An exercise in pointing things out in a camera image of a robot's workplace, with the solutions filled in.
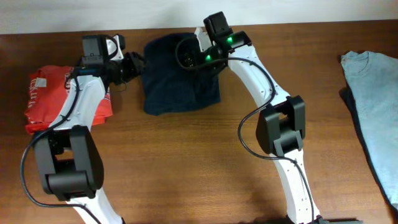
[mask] dark blue cloth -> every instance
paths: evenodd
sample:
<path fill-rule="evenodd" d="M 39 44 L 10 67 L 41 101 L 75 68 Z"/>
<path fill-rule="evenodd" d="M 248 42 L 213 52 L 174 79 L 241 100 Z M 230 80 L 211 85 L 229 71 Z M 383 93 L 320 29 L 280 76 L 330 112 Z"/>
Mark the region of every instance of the dark blue cloth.
<path fill-rule="evenodd" d="M 142 74 L 147 114 L 199 110 L 220 102 L 218 75 L 207 71 L 188 72 L 179 67 L 175 47 L 192 33 L 170 34 L 147 44 L 144 57 L 147 61 Z M 184 41 L 179 52 L 199 51 L 199 43 L 191 38 Z"/>

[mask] white print on shirt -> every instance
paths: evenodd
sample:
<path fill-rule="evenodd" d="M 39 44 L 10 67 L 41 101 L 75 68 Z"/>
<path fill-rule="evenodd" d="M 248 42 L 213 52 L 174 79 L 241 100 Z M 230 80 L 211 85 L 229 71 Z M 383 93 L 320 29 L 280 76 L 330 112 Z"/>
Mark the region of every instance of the white print on shirt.
<path fill-rule="evenodd" d="M 66 74 L 64 74 L 64 78 L 65 78 L 65 80 L 64 80 L 64 82 L 67 80 L 67 79 L 69 79 L 69 76 L 70 76 L 70 72 L 68 72 L 68 73 L 66 73 Z M 65 90 L 67 91 L 67 94 L 69 94 L 69 89 L 70 89 L 70 80 L 68 80 L 67 81 L 67 83 L 65 84 Z"/>
<path fill-rule="evenodd" d="M 35 84 L 36 84 L 36 78 L 34 78 L 34 79 L 32 79 L 32 81 L 30 81 L 30 86 L 29 86 L 30 100 L 27 105 L 28 108 L 31 108 L 36 103 L 35 99 L 37 96 L 37 87 L 35 87 Z"/>

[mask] wooden table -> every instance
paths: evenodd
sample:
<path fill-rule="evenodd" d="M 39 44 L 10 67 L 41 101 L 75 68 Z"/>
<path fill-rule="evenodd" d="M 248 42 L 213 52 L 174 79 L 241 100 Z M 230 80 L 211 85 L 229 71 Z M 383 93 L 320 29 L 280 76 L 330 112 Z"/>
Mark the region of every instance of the wooden table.
<path fill-rule="evenodd" d="M 325 218 L 392 223 L 392 215 L 369 170 L 349 111 L 339 97 L 345 86 L 340 55 L 370 50 L 398 57 L 398 21 L 239 26 L 263 64 L 291 95 L 306 102 L 305 167 L 316 205 Z M 194 29 L 117 30 L 0 35 L 0 222 L 81 223 L 73 209 L 40 208 L 25 196 L 19 162 L 30 136 L 24 110 L 28 74 L 43 65 L 73 65 L 81 36 L 125 36 L 127 50 L 142 52 L 148 41 Z M 220 75 L 221 103 L 200 111 L 150 116 L 143 112 L 141 79 L 112 94 L 114 116 L 92 135 L 105 166 L 104 189 L 127 223 L 237 223 L 286 215 L 286 202 L 272 162 L 251 156 L 236 129 L 256 106 L 240 79 Z M 259 151 L 257 118 L 243 136 Z M 45 195 L 30 153 L 27 183 Z"/>

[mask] folded red shirt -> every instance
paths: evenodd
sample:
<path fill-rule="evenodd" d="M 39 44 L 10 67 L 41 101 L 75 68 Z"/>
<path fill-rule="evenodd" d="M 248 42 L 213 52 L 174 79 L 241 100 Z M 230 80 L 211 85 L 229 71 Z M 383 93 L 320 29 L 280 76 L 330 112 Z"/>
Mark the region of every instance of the folded red shirt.
<path fill-rule="evenodd" d="M 29 134 L 45 130 L 58 116 L 67 99 L 69 89 L 65 89 L 65 80 L 73 67 L 47 65 L 30 75 L 29 95 L 25 115 Z M 108 92 L 98 105 L 93 125 L 105 123 L 105 118 L 112 116 L 111 97 Z"/>

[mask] black cable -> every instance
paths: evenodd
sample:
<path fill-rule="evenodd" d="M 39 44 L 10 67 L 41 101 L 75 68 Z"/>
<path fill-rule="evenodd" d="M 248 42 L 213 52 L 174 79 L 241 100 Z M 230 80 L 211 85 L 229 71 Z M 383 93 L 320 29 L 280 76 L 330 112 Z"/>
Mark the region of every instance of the black cable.
<path fill-rule="evenodd" d="M 309 201 L 310 201 L 310 203 L 311 203 L 311 213 L 312 213 L 312 216 L 311 216 L 311 223 L 313 223 L 315 211 L 314 211 L 314 207 L 313 207 L 312 196 L 311 196 L 311 193 L 310 193 L 310 187 L 308 186 L 308 183 L 307 183 L 307 180 L 306 180 L 306 178 L 305 178 L 305 176 L 304 176 L 304 173 L 303 173 L 303 171 L 301 170 L 301 168 L 299 167 L 299 165 L 297 164 L 297 161 L 295 161 L 295 160 L 293 160 L 293 159 L 291 159 L 291 158 L 282 157 L 282 156 L 278 156 L 278 157 L 262 156 L 262 155 L 260 155 L 260 154 L 258 154 L 258 153 L 256 153 L 256 152 L 254 152 L 253 150 L 251 150 L 251 149 L 248 147 L 248 145 L 246 145 L 246 143 L 244 142 L 244 140 L 243 140 L 243 138 L 242 138 L 241 130 L 242 130 L 243 124 L 246 122 L 246 120 L 248 120 L 251 116 L 255 115 L 257 112 L 263 110 L 265 107 L 267 107 L 267 106 L 271 103 L 271 101 L 275 98 L 276 90 L 275 90 L 275 85 L 274 85 L 274 83 L 272 82 L 271 76 L 268 74 L 267 71 L 265 71 L 265 70 L 264 70 L 260 65 L 258 65 L 256 62 L 253 62 L 252 60 L 248 60 L 248 59 L 245 59 L 245 58 L 238 58 L 238 57 L 230 57 L 230 58 L 216 59 L 216 60 L 212 60 L 212 61 L 210 61 L 210 62 L 204 63 L 204 64 L 199 65 L 199 66 L 195 66 L 195 67 L 185 67 L 185 66 L 183 66 L 183 65 L 181 64 L 181 62 L 180 62 L 180 60 L 179 60 L 179 58 L 178 58 L 178 49 L 179 49 L 179 47 L 181 46 L 181 44 L 182 44 L 184 41 L 186 41 L 187 39 L 181 40 L 181 41 L 177 44 L 177 46 L 176 46 L 176 48 L 175 48 L 175 59 L 176 59 L 178 65 L 179 65 L 181 68 L 185 69 L 185 70 L 194 71 L 194 70 L 199 70 L 199 69 L 202 69 L 202 68 L 205 68 L 205 67 L 209 67 L 209 66 L 218 64 L 218 63 L 228 63 L 229 60 L 239 60 L 239 61 L 242 61 L 242 62 L 247 62 L 247 63 L 249 63 L 250 65 L 254 65 L 255 67 L 257 67 L 257 68 L 266 76 L 266 78 L 267 78 L 267 80 L 268 80 L 268 82 L 269 82 L 269 84 L 270 84 L 270 86 L 271 86 L 271 97 L 270 97 L 262 106 L 258 107 L 258 108 L 255 109 L 254 111 L 250 112 L 248 115 L 246 115 L 246 116 L 241 120 L 241 122 L 239 123 L 239 126 L 238 126 L 238 138 L 239 138 L 239 141 L 241 142 L 241 144 L 243 145 L 243 147 L 245 148 L 245 150 L 247 150 L 250 154 L 256 156 L 257 158 L 265 159 L 265 160 L 272 160 L 272 161 L 275 161 L 275 160 L 286 160 L 286 161 L 290 161 L 291 163 L 294 164 L 294 166 L 297 168 L 298 172 L 300 173 L 300 176 L 301 176 L 302 180 L 304 181 L 304 185 L 305 185 L 305 188 L 306 188 L 307 193 L 308 193 L 308 199 L 309 199 Z"/>
<path fill-rule="evenodd" d="M 75 95 L 75 99 L 73 99 L 72 105 L 68 111 L 68 113 L 65 116 L 62 116 L 62 119 L 56 123 L 55 125 L 48 127 L 45 131 L 39 133 L 38 135 L 36 135 L 31 141 L 30 143 L 27 145 L 27 147 L 25 148 L 25 151 L 22 155 L 22 159 L 21 159 L 21 166 L 20 166 L 20 176 L 21 176 L 21 182 L 22 182 L 22 187 L 24 188 L 25 193 L 27 194 L 29 200 L 31 200 L 34 204 L 41 206 L 41 207 L 46 207 L 46 208 L 69 208 L 69 207 L 78 207 L 83 209 L 85 212 L 87 212 L 87 214 L 93 218 L 93 220 L 95 220 L 96 223 L 101 224 L 101 222 L 94 216 L 94 214 L 92 214 L 92 212 L 85 206 L 85 205 L 80 205 L 80 204 L 47 204 L 47 203 L 42 203 L 42 202 L 38 202 L 35 198 L 33 198 L 33 196 L 30 194 L 29 190 L 27 189 L 26 186 L 26 181 L 25 181 L 25 174 L 24 174 L 24 168 L 25 168 L 25 160 L 26 160 L 26 156 L 27 153 L 29 152 L 29 149 L 31 149 L 31 147 L 42 137 L 46 136 L 49 132 L 53 131 L 56 127 L 60 126 L 62 123 L 64 123 L 69 116 L 72 114 L 73 109 L 76 106 L 78 97 L 79 97 L 79 82 L 77 80 L 77 77 L 74 78 L 75 83 L 76 83 L 76 95 Z"/>
<path fill-rule="evenodd" d="M 83 57 L 82 56 L 80 56 L 79 57 L 79 59 L 76 61 L 76 63 L 75 63 L 75 67 L 79 67 L 80 65 L 81 65 L 81 60 L 83 59 Z M 73 67 L 70 69 L 70 71 L 69 71 L 69 75 L 67 76 L 67 78 L 65 79 L 65 82 L 63 83 L 63 87 L 66 89 L 66 90 L 69 90 L 69 88 L 67 88 L 67 83 L 68 83 L 68 81 L 72 78 L 72 72 L 73 72 Z"/>
<path fill-rule="evenodd" d="M 126 83 L 123 79 L 121 79 L 121 81 L 122 81 L 123 84 L 124 84 L 124 89 L 123 89 L 123 90 L 112 91 L 112 93 L 121 93 L 121 92 L 124 92 L 124 91 L 127 90 L 127 83 Z"/>
<path fill-rule="evenodd" d="M 140 55 L 139 53 L 133 52 L 133 54 L 134 54 L 139 60 L 142 60 L 142 62 L 144 62 L 144 63 L 147 62 L 147 60 L 146 60 L 142 55 Z"/>

